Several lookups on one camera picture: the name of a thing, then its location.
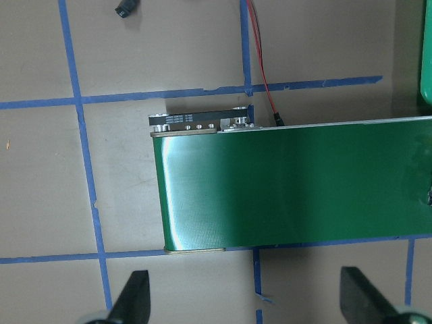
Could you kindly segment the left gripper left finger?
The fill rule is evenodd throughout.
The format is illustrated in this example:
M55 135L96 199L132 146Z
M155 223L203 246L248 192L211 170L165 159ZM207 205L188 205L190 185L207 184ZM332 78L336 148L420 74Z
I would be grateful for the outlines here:
M109 323L148 323L151 293L147 270L133 271L107 317Z

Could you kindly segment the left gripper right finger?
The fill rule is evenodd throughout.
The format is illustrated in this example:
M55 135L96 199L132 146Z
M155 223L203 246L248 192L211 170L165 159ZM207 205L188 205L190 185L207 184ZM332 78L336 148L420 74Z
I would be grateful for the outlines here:
M340 310L350 324L405 323L405 317L358 267L341 268Z

